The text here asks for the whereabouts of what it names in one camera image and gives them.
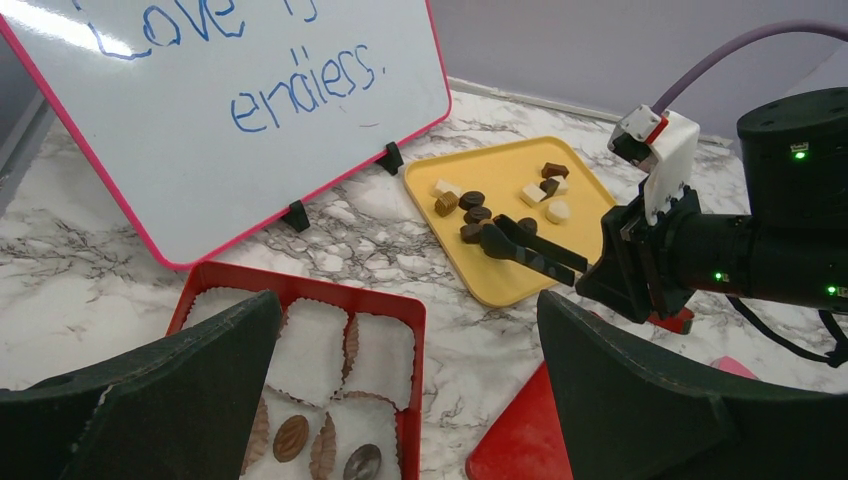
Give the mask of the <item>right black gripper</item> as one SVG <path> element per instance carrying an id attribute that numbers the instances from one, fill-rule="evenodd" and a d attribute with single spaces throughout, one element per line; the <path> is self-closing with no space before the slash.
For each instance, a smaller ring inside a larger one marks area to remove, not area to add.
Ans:
<path id="1" fill-rule="evenodd" d="M 698 194 L 685 185 L 657 223 L 646 219 L 643 194 L 601 218 L 599 259 L 575 284 L 576 292 L 638 324 L 689 325 L 686 309 L 694 290 L 670 273 L 670 248 L 680 222 L 701 211 Z"/>

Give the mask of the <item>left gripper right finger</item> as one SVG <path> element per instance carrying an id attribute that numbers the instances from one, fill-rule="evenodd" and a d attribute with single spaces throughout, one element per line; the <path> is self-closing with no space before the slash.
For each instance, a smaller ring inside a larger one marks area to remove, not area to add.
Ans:
<path id="1" fill-rule="evenodd" d="M 577 479 L 843 479 L 847 398 L 726 373 L 543 291 L 537 324 Z"/>

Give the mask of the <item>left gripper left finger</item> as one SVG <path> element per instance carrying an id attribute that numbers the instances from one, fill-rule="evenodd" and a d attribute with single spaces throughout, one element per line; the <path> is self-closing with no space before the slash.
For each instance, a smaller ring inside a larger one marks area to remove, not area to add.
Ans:
<path id="1" fill-rule="evenodd" d="M 179 333 L 1 393 L 5 479 L 235 479 L 282 320 L 263 291 Z"/>

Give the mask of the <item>brown almond chocolate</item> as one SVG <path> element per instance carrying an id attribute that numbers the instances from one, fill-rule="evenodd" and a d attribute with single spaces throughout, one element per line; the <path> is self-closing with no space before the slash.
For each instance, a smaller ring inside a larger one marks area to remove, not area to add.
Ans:
<path id="1" fill-rule="evenodd" d="M 303 450 L 310 432 L 309 421 L 304 415 L 293 415 L 278 428 L 272 453 L 279 463 L 288 463 L 297 458 Z"/>

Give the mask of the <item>black tweezers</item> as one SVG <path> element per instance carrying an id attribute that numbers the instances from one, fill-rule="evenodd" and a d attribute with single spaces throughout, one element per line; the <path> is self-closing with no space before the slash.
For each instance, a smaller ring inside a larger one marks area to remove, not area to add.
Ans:
<path id="1" fill-rule="evenodd" d="M 490 258 L 511 261 L 567 286 L 590 268 L 584 256 L 531 234 L 505 215 L 482 225 L 480 246 Z"/>

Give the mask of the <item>dark round chocolate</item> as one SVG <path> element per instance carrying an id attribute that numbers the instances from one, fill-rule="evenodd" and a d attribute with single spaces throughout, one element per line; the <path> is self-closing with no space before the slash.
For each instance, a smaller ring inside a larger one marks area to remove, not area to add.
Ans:
<path id="1" fill-rule="evenodd" d="M 375 444 L 358 447 L 345 463 L 343 480 L 374 480 L 382 467 L 382 452 Z"/>

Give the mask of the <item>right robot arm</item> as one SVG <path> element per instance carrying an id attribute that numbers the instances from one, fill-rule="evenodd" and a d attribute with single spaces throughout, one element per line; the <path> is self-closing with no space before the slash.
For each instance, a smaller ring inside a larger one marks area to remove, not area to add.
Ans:
<path id="1" fill-rule="evenodd" d="M 690 187 L 653 217 L 639 198 L 615 207 L 579 295 L 636 323 L 699 290 L 846 313 L 846 89 L 758 107 L 737 134 L 749 213 L 707 214 Z"/>

